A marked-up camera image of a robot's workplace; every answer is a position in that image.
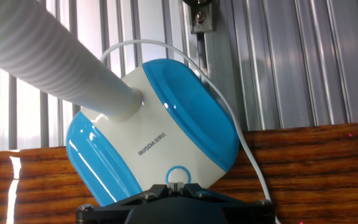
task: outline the power cord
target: power cord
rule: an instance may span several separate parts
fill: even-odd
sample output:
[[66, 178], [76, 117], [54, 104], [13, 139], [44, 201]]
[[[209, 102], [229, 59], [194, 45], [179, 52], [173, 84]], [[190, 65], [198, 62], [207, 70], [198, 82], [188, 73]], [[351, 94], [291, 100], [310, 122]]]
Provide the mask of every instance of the power cord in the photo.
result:
[[[230, 107], [229, 102], [227, 102], [227, 100], [225, 99], [223, 94], [218, 90], [218, 88], [214, 85], [214, 83], [212, 83], [212, 81], [208, 78], [208, 76], [206, 76], [205, 73], [203, 71], [201, 71], [201, 69], [194, 63], [194, 61], [192, 61], [192, 59], [189, 58], [187, 55], [185, 55], [181, 50], [179, 50], [179, 49], [177, 49], [175, 47], [172, 47], [172, 46], [170, 46], [170, 45], [168, 45], [166, 43], [156, 41], [156, 40], [128, 40], [128, 41], [124, 41], [124, 42], [115, 44], [115, 45], [111, 46], [110, 48], [108, 48], [102, 54], [102, 56], [100, 58], [100, 61], [103, 61], [110, 54], [110, 52], [112, 52], [113, 50], [116, 50], [119, 47], [123, 47], [123, 46], [129, 45], [129, 44], [155, 44], [155, 45], [160, 45], [160, 46], [166, 47], [166, 48], [168, 48], [170, 50], [173, 50], [174, 52], [178, 53], [188, 63], [190, 63], [192, 66], [195, 67], [196, 71], [205, 79], [205, 81], [210, 85], [210, 87], [212, 87], [212, 89], [222, 99], [223, 103], [227, 106], [227, 108], [228, 108], [228, 110], [230, 112], [231, 118], [232, 118], [232, 120], [234, 122], [234, 126], [236, 127], [236, 132], [237, 132], [237, 135], [238, 135], [238, 137], [240, 139], [240, 143], [242, 145], [242, 148], [245, 150], [245, 152], [247, 154], [247, 157], [250, 160], [250, 162], [252, 164], [252, 167], [254, 168], [254, 170], [255, 170], [255, 172], [256, 172], [256, 174], [258, 176], [259, 182], [260, 182], [260, 184], [262, 186], [262, 190], [264, 191], [264, 194], [265, 194], [265, 198], [268, 199], [268, 200], [272, 200], [270, 198], [269, 190], [267, 188], [266, 181], [265, 181], [265, 178], [264, 178], [264, 176], [262, 174], [262, 171], [260, 170], [257, 161], [255, 160], [254, 156], [252, 155], [251, 150], [249, 149], [244, 136], [242, 135], [241, 127], [240, 127], [240, 124], [239, 124], [239, 122], [237, 120], [237, 117], [235, 116], [232, 108]], [[277, 216], [276, 216], [276, 223], [281, 224], [280, 221], [278, 220]]]

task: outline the blue plastic casing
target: blue plastic casing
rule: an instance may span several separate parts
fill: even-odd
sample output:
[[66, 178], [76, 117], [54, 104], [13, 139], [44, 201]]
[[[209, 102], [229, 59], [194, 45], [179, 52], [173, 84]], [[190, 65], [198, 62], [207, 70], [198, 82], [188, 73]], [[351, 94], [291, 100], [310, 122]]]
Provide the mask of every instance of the blue plastic casing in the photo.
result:
[[[239, 147], [236, 130], [199, 78], [186, 65], [169, 59], [144, 63], [143, 69], [183, 132], [222, 170], [229, 171]], [[114, 146], [81, 112], [68, 130], [67, 153], [100, 206], [146, 190], [140, 188]]]
[[158, 59], [143, 64], [154, 91], [186, 135], [226, 172], [239, 141], [232, 120], [183, 63]]
[[115, 148], [81, 112], [68, 129], [67, 154], [100, 206], [143, 191]]

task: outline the white hose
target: white hose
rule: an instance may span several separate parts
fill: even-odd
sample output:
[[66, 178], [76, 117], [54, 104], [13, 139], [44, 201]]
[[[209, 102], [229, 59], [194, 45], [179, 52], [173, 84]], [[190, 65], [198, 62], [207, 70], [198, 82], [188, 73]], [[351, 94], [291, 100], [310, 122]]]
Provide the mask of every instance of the white hose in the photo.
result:
[[134, 91], [34, 0], [0, 1], [0, 68], [106, 115], [133, 107]]
[[[254, 156], [252, 155], [251, 150], [249, 149], [247, 143], [246, 143], [246, 139], [244, 138], [242, 131], [241, 131], [241, 126], [240, 123], [236, 117], [236, 115], [234, 114], [229, 102], [227, 101], [227, 99], [225, 99], [225, 97], [223, 96], [223, 94], [219, 91], [219, 89], [214, 85], [214, 83], [208, 78], [207, 75], [205, 75], [205, 73], [203, 71], [201, 71], [201, 69], [199, 68], [199, 66], [197, 66], [194, 61], [192, 61], [191, 58], [189, 58], [187, 55], [185, 55], [181, 50], [172, 47], [166, 43], [163, 42], [159, 42], [156, 40], [128, 40], [128, 41], [124, 41], [121, 43], [118, 43], [116, 45], [111, 46], [110, 48], [108, 48], [105, 52], [103, 52], [100, 61], [103, 61], [107, 55], [110, 54], [110, 52], [112, 52], [113, 50], [119, 48], [119, 47], [123, 47], [125, 45], [129, 45], [129, 44], [155, 44], [155, 45], [160, 45], [160, 46], [164, 46], [170, 50], [173, 50], [174, 52], [178, 53], [180, 56], [182, 56], [186, 61], [188, 61], [188, 63], [190, 63], [192, 66], [195, 67], [195, 69], [197, 70], [197, 72], [206, 80], [206, 82], [210, 85], [210, 87], [212, 87], [212, 89], [219, 95], [219, 97], [222, 99], [223, 103], [227, 106], [231, 118], [234, 122], [234, 126], [236, 128], [237, 131], [237, 135], [239, 136], [240, 139], [240, 143], [242, 148], [245, 150], [248, 159], [250, 160], [252, 166], [254, 167], [254, 170], [258, 176], [259, 182], [262, 186], [262, 190], [264, 191], [265, 197], [266, 199], [272, 200], [270, 198], [270, 194], [269, 194], [269, 189], [267, 188], [267, 184], [264, 178], [264, 175], [262, 173], [262, 171], [259, 168], [258, 162], [255, 160]], [[276, 217], [276, 223], [277, 224], [281, 224], [280, 221], [278, 220], [278, 218]]]

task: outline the wooden surface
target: wooden surface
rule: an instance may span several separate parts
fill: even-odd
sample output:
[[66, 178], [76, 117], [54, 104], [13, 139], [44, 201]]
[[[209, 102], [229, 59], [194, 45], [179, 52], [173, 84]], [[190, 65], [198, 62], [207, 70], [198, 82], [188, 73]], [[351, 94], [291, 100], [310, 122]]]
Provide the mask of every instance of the wooden surface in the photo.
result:
[[[358, 223], [358, 124], [245, 136], [282, 223]], [[246, 202], [263, 197], [243, 151], [211, 190]], [[0, 152], [0, 223], [73, 223], [84, 203], [97, 205], [64, 148]]]

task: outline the white plastic body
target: white plastic body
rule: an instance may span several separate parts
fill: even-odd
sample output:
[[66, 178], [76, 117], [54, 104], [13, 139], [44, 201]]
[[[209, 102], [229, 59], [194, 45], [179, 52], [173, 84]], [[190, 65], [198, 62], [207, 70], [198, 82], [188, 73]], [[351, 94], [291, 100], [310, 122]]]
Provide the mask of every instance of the white plastic body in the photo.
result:
[[111, 117], [139, 103], [133, 90], [34, 0], [0, 1], [0, 68]]
[[[151, 188], [153, 184], [166, 184], [168, 171], [176, 166], [186, 168], [191, 182], [204, 188], [225, 174], [176, 124], [154, 92], [143, 67], [138, 67], [123, 80], [143, 94], [139, 110], [130, 118], [115, 121], [86, 108], [81, 112], [121, 155], [142, 190]], [[161, 140], [142, 155], [139, 154], [162, 133], [165, 136]], [[186, 182], [186, 175], [182, 170], [175, 170], [169, 181]]]

